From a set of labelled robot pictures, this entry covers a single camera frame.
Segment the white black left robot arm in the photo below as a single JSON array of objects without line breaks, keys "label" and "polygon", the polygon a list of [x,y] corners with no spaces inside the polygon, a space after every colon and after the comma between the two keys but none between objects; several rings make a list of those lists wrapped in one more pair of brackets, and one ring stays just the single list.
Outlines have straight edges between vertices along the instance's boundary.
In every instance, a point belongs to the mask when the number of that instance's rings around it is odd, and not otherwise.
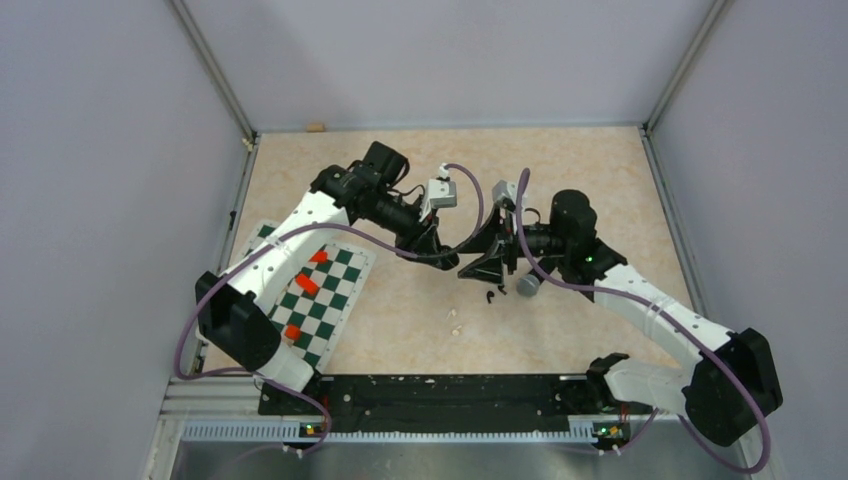
[{"label": "white black left robot arm", "polygon": [[295,412],[314,410],[321,397],[312,380],[315,369],[284,343],[270,319],[278,294],[312,256],[335,233],[347,232],[412,262],[441,270],[458,264],[459,247],[440,241],[437,213],[457,204],[451,171],[469,175],[470,170],[442,164],[423,194],[408,203],[395,187],[409,169],[407,157],[373,142],[362,159],[321,170],[258,249],[222,274],[206,272],[197,280],[192,319],[199,339],[283,389],[283,401]]}]

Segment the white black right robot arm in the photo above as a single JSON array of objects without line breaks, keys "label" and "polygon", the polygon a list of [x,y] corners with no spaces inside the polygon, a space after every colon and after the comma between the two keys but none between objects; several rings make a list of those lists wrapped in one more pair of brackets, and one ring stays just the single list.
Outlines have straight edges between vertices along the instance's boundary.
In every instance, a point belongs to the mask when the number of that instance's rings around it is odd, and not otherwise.
[{"label": "white black right robot arm", "polygon": [[523,223],[517,187],[501,181],[494,207],[461,253],[474,260],[461,279],[501,287],[519,259],[531,268],[517,287],[534,296],[543,283],[577,291],[628,320],[676,362],[665,367],[623,353],[595,359],[586,397],[600,412],[623,402],[667,410],[710,442],[729,446],[783,404],[771,348],[758,331],[735,332],[692,311],[643,277],[597,235],[597,214],[578,190],[555,194],[545,223]]}]

